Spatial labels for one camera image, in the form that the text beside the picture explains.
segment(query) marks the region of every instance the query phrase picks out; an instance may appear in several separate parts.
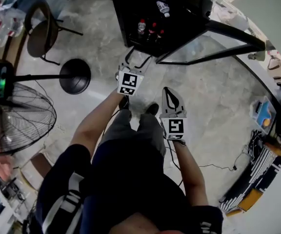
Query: black shoe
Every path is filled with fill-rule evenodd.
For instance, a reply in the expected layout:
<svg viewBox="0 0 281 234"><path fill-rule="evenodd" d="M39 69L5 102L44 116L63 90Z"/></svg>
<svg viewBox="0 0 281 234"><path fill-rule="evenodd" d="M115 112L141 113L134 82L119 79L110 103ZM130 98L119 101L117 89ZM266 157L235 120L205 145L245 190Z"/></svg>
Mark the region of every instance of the black shoe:
<svg viewBox="0 0 281 234"><path fill-rule="evenodd" d="M119 103L119 109L127 109L129 110L130 100L128 96L124 96L123 99Z"/></svg>
<svg viewBox="0 0 281 234"><path fill-rule="evenodd" d="M156 116L158 110L159 110L159 105L154 102L153 104L151 104L151 105L147 108L145 114L151 114L151 115L153 115L153 116Z"/></svg>

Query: gray shorts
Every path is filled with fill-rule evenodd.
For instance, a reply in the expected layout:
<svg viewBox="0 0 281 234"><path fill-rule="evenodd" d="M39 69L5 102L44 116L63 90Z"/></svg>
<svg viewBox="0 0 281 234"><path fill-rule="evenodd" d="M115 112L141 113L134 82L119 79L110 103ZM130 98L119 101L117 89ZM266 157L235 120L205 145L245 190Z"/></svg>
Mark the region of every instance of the gray shorts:
<svg viewBox="0 0 281 234"><path fill-rule="evenodd" d="M141 115L140 126L135 131L131 128L130 116L130 110L122 109L101 138L100 145L113 139L148 140L164 157L166 148L163 140L163 129L157 118L152 114Z"/></svg>

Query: green light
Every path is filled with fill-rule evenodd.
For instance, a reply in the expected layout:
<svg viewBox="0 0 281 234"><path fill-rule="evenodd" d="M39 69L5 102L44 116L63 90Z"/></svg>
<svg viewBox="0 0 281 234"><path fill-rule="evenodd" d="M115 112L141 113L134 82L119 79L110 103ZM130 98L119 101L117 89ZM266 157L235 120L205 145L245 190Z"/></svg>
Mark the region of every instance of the green light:
<svg viewBox="0 0 281 234"><path fill-rule="evenodd" d="M5 87L5 80L0 81L0 87Z"/></svg>

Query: round black base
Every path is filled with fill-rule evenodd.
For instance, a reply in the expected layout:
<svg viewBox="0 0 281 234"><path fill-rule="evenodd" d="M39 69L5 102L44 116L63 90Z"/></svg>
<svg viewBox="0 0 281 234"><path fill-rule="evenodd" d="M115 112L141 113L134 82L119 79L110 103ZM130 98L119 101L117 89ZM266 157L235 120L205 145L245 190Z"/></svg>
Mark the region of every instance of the round black base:
<svg viewBox="0 0 281 234"><path fill-rule="evenodd" d="M71 59L61 68L60 75L71 75L73 78L60 78L62 89L71 95L82 93L90 84L91 70L81 59Z"/></svg>

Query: black chair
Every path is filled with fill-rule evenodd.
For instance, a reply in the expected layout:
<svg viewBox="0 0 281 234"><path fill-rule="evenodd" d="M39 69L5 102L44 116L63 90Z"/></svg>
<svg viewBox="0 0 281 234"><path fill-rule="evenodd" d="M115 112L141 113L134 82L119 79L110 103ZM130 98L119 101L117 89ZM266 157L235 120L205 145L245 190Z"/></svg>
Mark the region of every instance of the black chair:
<svg viewBox="0 0 281 234"><path fill-rule="evenodd" d="M38 9L42 11L46 20L42 21L37 26L32 28L31 18L33 17L34 13ZM28 44L27 44L29 55L33 57L41 58L46 62L60 65L57 62L46 59L46 53L54 45L58 36L58 32L61 30L65 30L74 34L78 34L80 36L83 36L83 34L71 29L66 29L64 27L61 27L57 24L57 21L63 22L62 20L54 19L50 11L50 8L45 1L38 1L34 3L29 9L29 11L27 12L24 19L24 27L29 35Z"/></svg>

